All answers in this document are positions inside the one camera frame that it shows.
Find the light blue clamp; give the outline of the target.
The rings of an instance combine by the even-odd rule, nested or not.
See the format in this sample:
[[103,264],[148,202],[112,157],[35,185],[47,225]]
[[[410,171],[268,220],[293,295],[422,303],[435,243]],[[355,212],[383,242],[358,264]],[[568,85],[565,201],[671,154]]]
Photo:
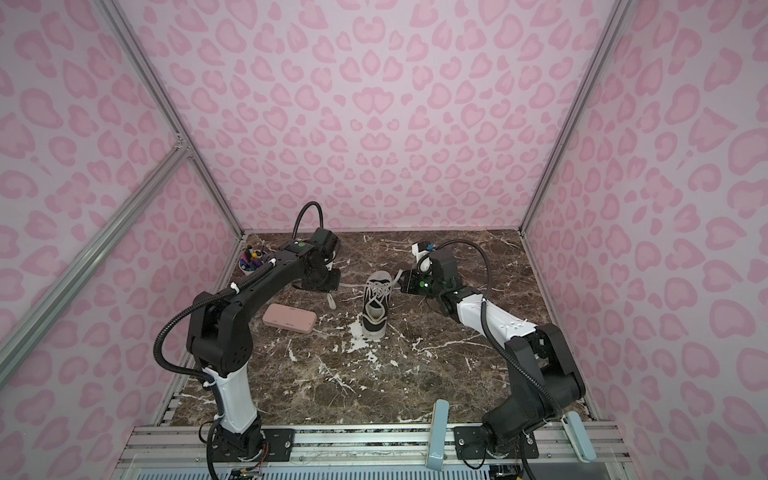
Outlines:
[[429,470],[443,469],[449,410],[450,404],[444,399],[438,399],[433,405],[425,461],[425,467]]
[[561,424],[577,459],[582,463],[597,461],[597,453],[578,413],[570,411],[561,417]]

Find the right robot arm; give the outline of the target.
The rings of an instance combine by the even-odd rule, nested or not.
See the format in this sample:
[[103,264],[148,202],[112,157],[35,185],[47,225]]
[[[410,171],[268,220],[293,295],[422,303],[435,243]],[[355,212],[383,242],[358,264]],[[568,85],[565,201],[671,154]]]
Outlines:
[[523,321],[459,277],[434,279],[417,269],[398,280],[405,294],[434,299],[444,315],[482,334],[507,364],[510,394],[482,417],[486,448],[501,453],[581,399],[585,385],[563,332]]

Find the white shoelace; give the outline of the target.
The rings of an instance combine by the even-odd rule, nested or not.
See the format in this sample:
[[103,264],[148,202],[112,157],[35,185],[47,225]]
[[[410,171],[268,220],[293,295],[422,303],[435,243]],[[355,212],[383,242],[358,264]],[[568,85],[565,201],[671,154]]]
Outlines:
[[373,296],[376,298],[390,296],[402,274],[403,271],[399,270],[394,277],[391,277],[386,271],[377,271],[372,274],[372,276],[366,281],[365,284],[350,284],[340,282],[338,287],[372,289]]

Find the light blue clamp right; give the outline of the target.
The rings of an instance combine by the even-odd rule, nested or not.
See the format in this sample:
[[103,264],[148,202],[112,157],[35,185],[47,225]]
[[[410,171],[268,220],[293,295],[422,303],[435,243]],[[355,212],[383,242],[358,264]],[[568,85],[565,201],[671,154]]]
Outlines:
[[597,461],[597,453],[578,413],[570,411],[561,417],[561,424],[577,459],[582,463]]

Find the black white sneaker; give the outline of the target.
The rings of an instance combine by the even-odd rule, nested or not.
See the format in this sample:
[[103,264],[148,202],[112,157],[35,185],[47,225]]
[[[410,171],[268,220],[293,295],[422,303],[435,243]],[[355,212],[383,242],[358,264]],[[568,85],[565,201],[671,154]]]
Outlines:
[[361,313],[362,333],[366,339],[379,340],[386,333],[390,296],[374,297],[372,289],[364,289]]

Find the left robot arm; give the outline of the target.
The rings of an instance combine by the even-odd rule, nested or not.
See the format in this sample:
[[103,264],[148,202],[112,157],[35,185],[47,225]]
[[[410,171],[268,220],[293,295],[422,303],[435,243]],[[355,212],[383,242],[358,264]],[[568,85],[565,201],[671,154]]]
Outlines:
[[191,314],[187,349],[213,389],[223,442],[246,457],[261,450],[261,419],[250,392],[247,364],[253,352],[250,321],[257,311],[289,284],[299,281],[313,292],[331,292],[340,283],[335,259],[338,237],[318,229],[308,240],[291,240],[270,254],[263,265],[240,282],[212,295],[196,297],[206,304]]

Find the aluminium rail base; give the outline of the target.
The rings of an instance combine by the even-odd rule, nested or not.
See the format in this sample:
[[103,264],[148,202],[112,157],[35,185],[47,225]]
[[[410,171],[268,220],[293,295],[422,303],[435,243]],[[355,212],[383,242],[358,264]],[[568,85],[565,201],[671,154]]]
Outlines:
[[[306,425],[295,427],[285,462],[248,461],[253,479],[483,479],[507,460],[463,462],[456,454],[453,426],[447,427],[439,470],[426,466],[428,424]],[[537,455],[530,465],[539,479],[635,479],[638,473],[613,422],[585,427],[597,454],[584,463],[563,425],[534,434]],[[114,479],[206,479],[205,447],[195,427],[138,427],[120,454]]]

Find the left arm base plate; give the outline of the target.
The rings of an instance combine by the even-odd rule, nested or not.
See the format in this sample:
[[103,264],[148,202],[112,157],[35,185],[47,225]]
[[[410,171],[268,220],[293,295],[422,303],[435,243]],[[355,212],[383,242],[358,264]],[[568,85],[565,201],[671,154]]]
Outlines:
[[289,428],[253,428],[242,434],[217,427],[207,457],[214,463],[288,462],[296,431]]

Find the diagonal aluminium frame bar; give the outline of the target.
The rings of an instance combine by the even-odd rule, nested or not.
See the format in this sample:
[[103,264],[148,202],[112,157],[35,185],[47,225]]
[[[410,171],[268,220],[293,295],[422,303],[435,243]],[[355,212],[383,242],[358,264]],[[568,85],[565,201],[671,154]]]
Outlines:
[[86,244],[63,274],[22,317],[1,345],[1,384],[6,385],[33,353],[54,322],[81,292],[139,216],[152,203],[179,166],[187,159],[188,144],[176,145]]

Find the pink rectangular case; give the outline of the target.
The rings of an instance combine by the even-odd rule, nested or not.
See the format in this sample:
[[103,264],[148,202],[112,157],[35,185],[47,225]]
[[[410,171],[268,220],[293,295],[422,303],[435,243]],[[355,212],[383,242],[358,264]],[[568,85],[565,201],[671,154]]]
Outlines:
[[269,327],[308,334],[317,322],[317,314],[313,311],[273,303],[265,310],[262,322]]

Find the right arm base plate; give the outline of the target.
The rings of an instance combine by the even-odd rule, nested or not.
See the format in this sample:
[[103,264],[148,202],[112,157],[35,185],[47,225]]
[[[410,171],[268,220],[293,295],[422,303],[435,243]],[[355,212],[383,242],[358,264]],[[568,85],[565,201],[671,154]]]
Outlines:
[[468,462],[481,460],[538,459],[539,449],[532,434],[499,439],[483,425],[465,425],[452,428],[454,449],[459,460]]

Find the light blue clamp centre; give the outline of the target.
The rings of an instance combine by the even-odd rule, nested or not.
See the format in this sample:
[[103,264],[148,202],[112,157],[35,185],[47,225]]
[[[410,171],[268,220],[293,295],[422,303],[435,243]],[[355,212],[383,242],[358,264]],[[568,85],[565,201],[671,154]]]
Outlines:
[[425,461],[425,467],[429,470],[443,469],[449,410],[450,404],[444,399],[438,399],[433,405]]

